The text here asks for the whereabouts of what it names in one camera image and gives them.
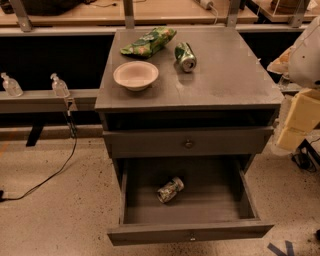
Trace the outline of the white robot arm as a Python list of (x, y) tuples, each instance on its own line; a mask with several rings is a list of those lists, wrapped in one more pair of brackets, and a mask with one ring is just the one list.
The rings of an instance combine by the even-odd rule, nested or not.
[(271, 62), (267, 70), (282, 74), (301, 90), (280, 110), (275, 145), (295, 151), (320, 123), (320, 17), (316, 17), (292, 46)]

